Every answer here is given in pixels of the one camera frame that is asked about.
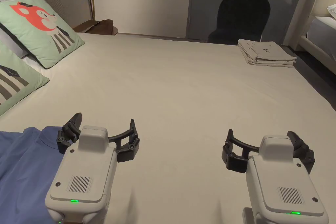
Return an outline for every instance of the green pillow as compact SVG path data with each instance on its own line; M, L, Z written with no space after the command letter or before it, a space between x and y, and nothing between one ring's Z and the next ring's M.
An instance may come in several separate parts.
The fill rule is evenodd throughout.
M0 41L0 115L47 82Z
M0 27L51 68L84 41L44 0L0 2Z

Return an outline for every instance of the blue shirt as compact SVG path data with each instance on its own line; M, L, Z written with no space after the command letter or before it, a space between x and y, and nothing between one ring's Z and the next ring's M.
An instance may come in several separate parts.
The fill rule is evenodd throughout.
M0 132L0 220L4 224L54 224L44 205L63 155L60 127Z

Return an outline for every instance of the white bed sheet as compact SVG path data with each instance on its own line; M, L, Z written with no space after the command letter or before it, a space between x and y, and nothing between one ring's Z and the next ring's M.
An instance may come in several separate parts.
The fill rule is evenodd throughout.
M336 60L336 19L315 17L307 32L307 39Z
M316 154L311 178L336 222L336 112L295 69L250 66L237 46L81 37L0 130L62 126L82 112L82 125L114 135L134 118L140 149L118 164L105 223L242 223L245 176L221 159L229 128L253 145L295 131Z

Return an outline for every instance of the striped pattern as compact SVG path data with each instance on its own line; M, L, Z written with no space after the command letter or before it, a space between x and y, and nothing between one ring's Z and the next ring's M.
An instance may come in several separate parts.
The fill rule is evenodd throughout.
M0 105L28 84L15 70L0 65Z
M58 28L56 29L56 33L52 35L52 40L54 41L58 53L61 53L68 47L70 47L74 41L69 36L64 35Z

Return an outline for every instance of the dark floor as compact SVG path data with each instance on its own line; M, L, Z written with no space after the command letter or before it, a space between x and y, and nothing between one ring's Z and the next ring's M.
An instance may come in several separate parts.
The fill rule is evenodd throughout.
M294 64L296 70L336 111L336 75L309 53L297 51L293 53L298 57Z

